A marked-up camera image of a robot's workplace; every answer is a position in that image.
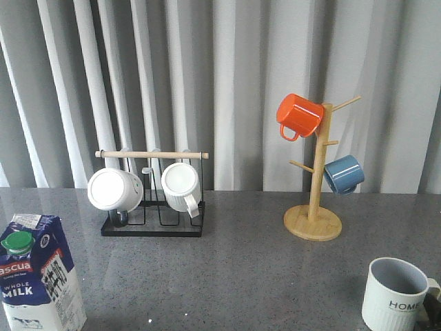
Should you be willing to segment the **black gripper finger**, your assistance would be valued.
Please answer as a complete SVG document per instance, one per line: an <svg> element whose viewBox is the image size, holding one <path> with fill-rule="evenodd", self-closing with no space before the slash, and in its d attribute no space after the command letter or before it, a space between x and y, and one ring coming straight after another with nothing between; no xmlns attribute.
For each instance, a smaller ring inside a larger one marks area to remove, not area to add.
<svg viewBox="0 0 441 331"><path fill-rule="evenodd" d="M424 298L423 308L417 317L416 330L440 330L440 301L432 293L426 294Z"/></svg>

